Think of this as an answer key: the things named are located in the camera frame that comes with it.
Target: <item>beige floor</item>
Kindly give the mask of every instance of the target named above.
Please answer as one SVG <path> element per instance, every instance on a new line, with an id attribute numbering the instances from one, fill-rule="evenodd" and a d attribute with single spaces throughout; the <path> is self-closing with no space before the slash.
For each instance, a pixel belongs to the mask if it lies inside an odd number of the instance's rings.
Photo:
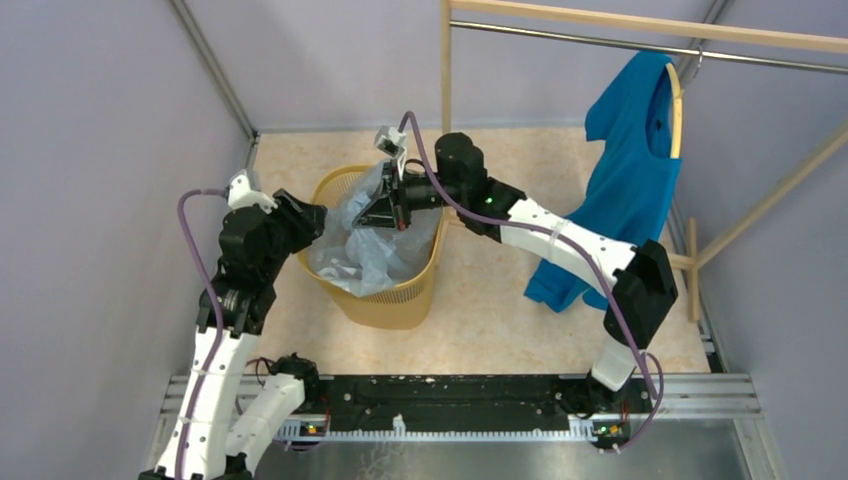
<path id="1" fill-rule="evenodd" d="M 468 133 L 485 152 L 491 176 L 555 212 L 580 204 L 603 149 L 600 142 L 586 143 L 581 128 Z M 255 164 L 262 188 L 286 188 L 309 200 L 333 168 L 383 158 L 373 147 L 374 134 L 263 135 Z M 437 131 L 425 131 L 428 147 L 436 138 Z M 603 313 L 578 301 L 556 314 L 525 298 L 522 292 L 538 262 L 532 254 L 451 227 L 429 317 L 413 330 L 389 331 L 347 320 L 291 258 L 275 284 L 277 301 L 256 354 L 276 358 L 297 351 L 327 374 L 587 372 L 606 335 Z M 680 297 L 649 350 L 666 371 L 706 372 L 698 329 L 686 319 L 679 272 L 676 277 Z"/>

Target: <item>black metal base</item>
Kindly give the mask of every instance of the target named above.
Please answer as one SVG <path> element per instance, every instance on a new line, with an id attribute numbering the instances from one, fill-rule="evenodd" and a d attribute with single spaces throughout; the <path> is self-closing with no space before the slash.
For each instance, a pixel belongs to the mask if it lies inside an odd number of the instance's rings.
<path id="1" fill-rule="evenodd" d="M 568 430 L 569 414 L 618 413 L 622 401 L 630 413 L 651 409 L 645 382 L 633 379 L 594 411 L 575 410 L 588 385 L 582 375 L 339 375 L 321 380 L 324 402 L 296 413 L 329 407 L 336 432 L 392 430 L 397 415 L 412 432 L 526 432 Z"/>

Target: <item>blue t-shirt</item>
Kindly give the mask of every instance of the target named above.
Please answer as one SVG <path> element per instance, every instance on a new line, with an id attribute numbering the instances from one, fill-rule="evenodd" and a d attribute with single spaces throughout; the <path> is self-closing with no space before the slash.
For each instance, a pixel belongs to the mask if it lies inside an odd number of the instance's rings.
<path id="1" fill-rule="evenodd" d="M 600 235 L 636 245 L 662 232 L 680 159 L 669 158 L 672 95 L 667 55 L 639 52 L 586 115 L 586 140 L 606 140 L 586 200 L 566 218 Z M 524 295 L 561 312 L 578 296 L 598 309 L 607 300 L 562 268 L 542 260 Z"/>

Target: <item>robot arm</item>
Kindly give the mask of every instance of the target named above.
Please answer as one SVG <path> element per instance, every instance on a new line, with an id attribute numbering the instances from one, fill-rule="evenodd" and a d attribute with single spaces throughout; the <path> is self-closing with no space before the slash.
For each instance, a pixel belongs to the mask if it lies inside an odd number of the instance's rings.
<path id="1" fill-rule="evenodd" d="M 410 225 L 412 211 L 446 204 L 427 175 L 407 170 L 406 142 L 406 134 L 397 128 L 383 127 L 378 132 L 375 145 L 393 158 L 384 164 L 382 181 L 372 201 L 355 219 L 358 226 L 403 230 Z M 491 225 L 458 212 L 469 230 L 545 258 L 603 292 L 592 267 L 557 234 L 586 250 L 610 286 L 637 348 L 648 347 L 677 299 L 671 265 L 661 245 L 649 240 L 637 246 L 605 238 L 552 214 L 523 191 L 488 176 L 483 152 L 463 133 L 448 133 L 436 141 L 436 164 L 439 184 L 455 202 L 471 213 L 501 221 L 501 225 Z M 604 327 L 609 337 L 590 376 L 605 389 L 617 392 L 632 375 L 636 360 L 610 309 Z"/>
<path id="2" fill-rule="evenodd" d="M 179 421 L 156 467 L 139 480 L 250 480 L 286 418 L 304 402 L 317 400 L 315 364 L 296 355 L 283 357 L 231 427 L 247 357 L 276 299 L 274 280 L 289 255 L 323 233 L 327 209 L 285 190 L 268 196 L 248 171 L 233 177 L 227 194 L 232 211 L 223 220 L 221 257 L 212 278 L 224 330 L 219 336 L 212 300 L 204 291 Z"/>

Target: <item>wooden pole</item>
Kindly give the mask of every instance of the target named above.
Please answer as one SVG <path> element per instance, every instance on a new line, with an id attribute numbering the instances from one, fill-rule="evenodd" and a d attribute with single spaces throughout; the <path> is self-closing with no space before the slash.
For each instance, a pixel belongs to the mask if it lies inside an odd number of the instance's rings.
<path id="1" fill-rule="evenodd" d="M 848 53 L 848 38 L 684 22 L 680 20 L 621 15 L 574 8 L 549 7 L 500 0 L 451 0 L 450 6 L 457 10 L 582 23 L 601 27 L 675 35 L 678 37 L 723 40 L 798 50 Z"/>
<path id="2" fill-rule="evenodd" d="M 451 0 L 441 0 L 442 28 L 442 133 L 450 132 L 451 120 Z"/>
<path id="3" fill-rule="evenodd" d="M 698 230 L 695 217 L 689 217 L 686 228 L 686 250 L 690 257 L 698 255 Z M 686 272 L 689 281 L 689 321 L 692 323 L 701 319 L 701 292 L 698 286 L 698 266 L 692 267 Z"/>
<path id="4" fill-rule="evenodd" d="M 848 143 L 848 119 L 836 128 L 820 143 L 804 160 L 780 182 L 762 200 L 757 202 L 748 213 L 746 213 L 735 225 L 726 232 L 719 235 L 695 259 L 695 269 L 699 269 L 721 252 L 730 242 L 736 239 L 752 223 L 757 221 L 763 214 L 769 211 L 781 198 L 789 193 L 796 185 L 818 168 L 825 160 L 830 158 L 843 145 Z"/>

